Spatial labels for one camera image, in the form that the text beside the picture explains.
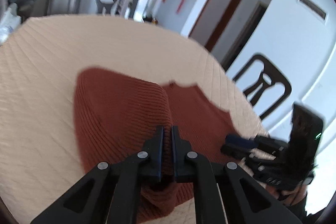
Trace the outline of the person's right hand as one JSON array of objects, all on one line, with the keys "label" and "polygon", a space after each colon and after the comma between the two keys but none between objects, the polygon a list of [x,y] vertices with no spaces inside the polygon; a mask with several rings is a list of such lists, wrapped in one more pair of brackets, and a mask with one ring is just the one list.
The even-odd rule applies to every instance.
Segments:
[{"label": "person's right hand", "polygon": [[287,190],[282,191],[282,195],[287,197],[285,200],[282,201],[280,200],[280,194],[277,192],[276,188],[266,185],[265,189],[272,196],[274,196],[275,199],[280,201],[285,206],[295,205],[300,201],[302,201],[307,195],[307,185],[299,185],[293,191],[287,191]]}]

